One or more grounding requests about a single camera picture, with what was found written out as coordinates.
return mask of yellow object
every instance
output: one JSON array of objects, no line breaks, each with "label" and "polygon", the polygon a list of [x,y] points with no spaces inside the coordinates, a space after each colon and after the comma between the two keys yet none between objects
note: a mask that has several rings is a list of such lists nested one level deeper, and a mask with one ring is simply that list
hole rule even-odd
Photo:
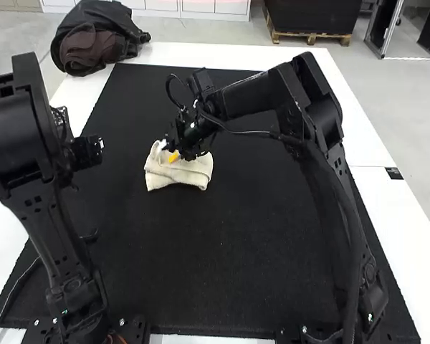
[{"label": "yellow object", "polygon": [[173,163],[175,160],[177,160],[179,157],[178,152],[172,153],[172,155],[169,156],[169,163]]}]

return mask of cable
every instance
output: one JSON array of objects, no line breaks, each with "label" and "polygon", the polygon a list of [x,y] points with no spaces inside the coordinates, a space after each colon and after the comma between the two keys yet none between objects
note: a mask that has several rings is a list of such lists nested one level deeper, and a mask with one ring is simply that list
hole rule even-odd
[{"label": "cable", "polygon": [[223,122],[222,120],[219,120],[218,118],[215,118],[208,113],[204,112],[204,109],[201,108],[201,105],[199,104],[198,100],[194,101],[193,107],[198,111],[198,114],[208,120],[209,122],[212,122],[213,124],[218,125],[221,129],[225,130],[226,132],[233,134],[233,135],[250,135],[250,136],[257,136],[261,138],[272,138],[274,140],[282,141],[285,143],[288,143],[290,145],[295,146],[303,146],[302,140],[298,138],[294,138],[292,136],[283,135],[279,132],[274,131],[268,131],[268,130],[244,130],[244,131],[235,131],[232,129],[229,129],[228,126]]},{"label": "cable", "polygon": [[14,283],[14,286],[12,287],[12,289],[9,292],[8,296],[6,297],[4,306],[1,309],[1,312],[0,312],[0,322],[1,322],[1,318],[3,317],[3,314],[5,313],[6,308],[8,308],[8,306],[9,306],[9,301],[16,296],[16,293],[14,291],[20,289],[20,288],[17,288],[17,287],[22,283],[22,281],[25,282],[27,280],[28,276],[34,271],[34,268],[38,266],[37,263],[39,261],[41,261],[41,258],[37,257],[33,261],[33,263],[30,264],[30,266],[27,268],[27,270],[24,271],[24,273]]},{"label": "cable", "polygon": [[177,99],[175,99],[175,97],[174,96],[172,96],[172,92],[171,92],[171,82],[172,82],[172,80],[177,80],[178,82],[180,82],[180,84],[184,87],[184,88],[189,88],[188,87],[188,85],[186,85],[183,81],[182,81],[182,79],[180,79],[179,77],[178,77],[178,75],[175,75],[175,74],[170,74],[169,76],[167,76],[167,78],[166,78],[166,93],[167,93],[167,96],[168,96],[168,98],[171,100],[171,102],[176,106],[176,107],[178,107],[178,109],[180,109],[180,110],[184,110],[184,109],[186,109],[186,106],[185,105],[183,105],[183,104],[181,104],[179,101],[177,101]]},{"label": "cable", "polygon": [[348,297],[345,307],[345,317],[343,321],[343,344],[353,344],[355,339],[355,323],[357,320],[358,312],[358,295],[361,280],[361,221],[359,215],[354,209],[354,205],[350,202],[343,185],[336,176],[334,170],[328,165],[322,152],[318,150],[317,146],[308,142],[306,144],[307,152],[312,156],[319,167],[324,171],[330,179],[331,185],[335,192],[336,198],[343,209],[348,222],[348,231],[350,235],[350,248],[352,259],[350,260],[350,275],[348,284]]}]

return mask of brown cloth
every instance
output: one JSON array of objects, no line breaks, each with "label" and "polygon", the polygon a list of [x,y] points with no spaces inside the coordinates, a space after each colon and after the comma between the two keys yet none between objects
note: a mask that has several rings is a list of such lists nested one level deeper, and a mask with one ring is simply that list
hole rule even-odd
[{"label": "brown cloth", "polygon": [[71,75],[84,76],[121,60],[125,38],[110,31],[96,32],[86,23],[75,27],[60,45],[59,58]]}]

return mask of black bracket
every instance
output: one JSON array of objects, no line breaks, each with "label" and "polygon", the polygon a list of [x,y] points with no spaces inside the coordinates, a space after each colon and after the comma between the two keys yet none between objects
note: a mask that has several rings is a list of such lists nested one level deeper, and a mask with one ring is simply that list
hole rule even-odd
[{"label": "black bracket", "polygon": [[337,330],[331,324],[307,324],[280,328],[275,332],[276,344],[337,344],[343,336],[343,330]]},{"label": "black bracket", "polygon": [[[119,336],[128,344],[149,344],[151,327],[142,315],[121,318],[114,322],[110,328],[109,335],[112,343],[121,343],[117,340]],[[67,343],[77,343],[76,339],[67,339]],[[22,344],[66,344],[62,343],[57,319],[42,317],[29,323]]]}]

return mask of white cabinet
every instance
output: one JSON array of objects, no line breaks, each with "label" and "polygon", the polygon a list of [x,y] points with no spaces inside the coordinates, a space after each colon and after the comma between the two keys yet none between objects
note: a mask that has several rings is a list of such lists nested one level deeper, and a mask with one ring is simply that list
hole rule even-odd
[{"label": "white cabinet", "polygon": [[145,8],[145,0],[120,0],[120,3],[126,5],[130,9]]},{"label": "white cabinet", "polygon": [[74,0],[43,0],[43,5],[46,6],[71,6],[75,5]]},{"label": "white cabinet", "polygon": [[225,14],[247,14],[246,0],[215,0],[215,12]]},{"label": "white cabinet", "polygon": [[215,13],[215,0],[182,0],[182,11]]},{"label": "white cabinet", "polygon": [[145,0],[145,9],[155,11],[178,11],[178,0]]},{"label": "white cabinet", "polygon": [[[68,13],[81,0],[0,0],[39,1],[45,13]],[[251,0],[117,0],[132,9],[133,16],[249,21]]]}]

